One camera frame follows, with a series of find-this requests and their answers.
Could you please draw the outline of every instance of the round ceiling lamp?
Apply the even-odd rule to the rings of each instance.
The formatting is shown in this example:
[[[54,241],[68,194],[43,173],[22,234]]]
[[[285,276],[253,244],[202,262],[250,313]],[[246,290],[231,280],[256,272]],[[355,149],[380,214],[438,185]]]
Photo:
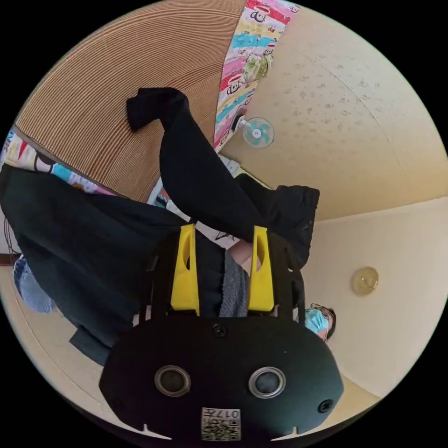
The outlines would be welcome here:
[[[373,293],[378,285],[378,272],[371,266],[358,269],[352,280],[353,291],[356,295],[365,296]]]

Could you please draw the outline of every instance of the wall fan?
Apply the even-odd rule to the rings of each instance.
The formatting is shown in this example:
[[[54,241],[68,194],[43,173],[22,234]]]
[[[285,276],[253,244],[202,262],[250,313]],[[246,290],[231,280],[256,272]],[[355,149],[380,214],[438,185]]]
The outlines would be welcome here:
[[[274,140],[274,127],[265,118],[254,117],[245,120],[244,115],[239,115],[233,122],[232,130],[243,129],[244,140],[254,148],[266,148]]]

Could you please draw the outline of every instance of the wooden panel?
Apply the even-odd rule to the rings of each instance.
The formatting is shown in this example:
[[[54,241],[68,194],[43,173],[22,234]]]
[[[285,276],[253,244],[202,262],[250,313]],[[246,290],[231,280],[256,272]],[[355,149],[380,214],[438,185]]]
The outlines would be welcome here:
[[[176,87],[212,143],[222,66],[245,1],[166,0],[88,36],[37,86],[17,127],[73,168],[145,201],[159,176],[163,129],[132,133],[126,99],[139,87]]]

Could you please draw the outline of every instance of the blue surgical mask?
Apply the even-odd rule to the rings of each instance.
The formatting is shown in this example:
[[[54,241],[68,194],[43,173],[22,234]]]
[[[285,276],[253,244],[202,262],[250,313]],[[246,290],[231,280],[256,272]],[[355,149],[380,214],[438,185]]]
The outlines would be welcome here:
[[[328,320],[322,314],[322,311],[315,308],[305,310],[305,326],[313,333],[319,333],[322,330],[328,330]]]

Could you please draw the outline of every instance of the monkey print fabric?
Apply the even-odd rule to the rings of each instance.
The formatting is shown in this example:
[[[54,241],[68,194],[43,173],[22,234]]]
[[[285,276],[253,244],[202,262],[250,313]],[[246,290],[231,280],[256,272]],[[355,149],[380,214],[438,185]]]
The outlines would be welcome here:
[[[0,169],[3,163],[28,171],[41,171],[43,173],[54,174],[73,187],[79,188],[86,193],[113,195],[110,191],[88,181],[79,174],[70,171],[60,163],[56,163],[49,157],[41,154],[32,146],[24,142],[13,130],[9,131],[5,144],[1,150]]]
[[[237,115],[245,114],[258,80],[245,73],[263,56],[271,57],[278,39],[300,7],[286,0],[247,0],[224,61],[213,148],[225,143]]]

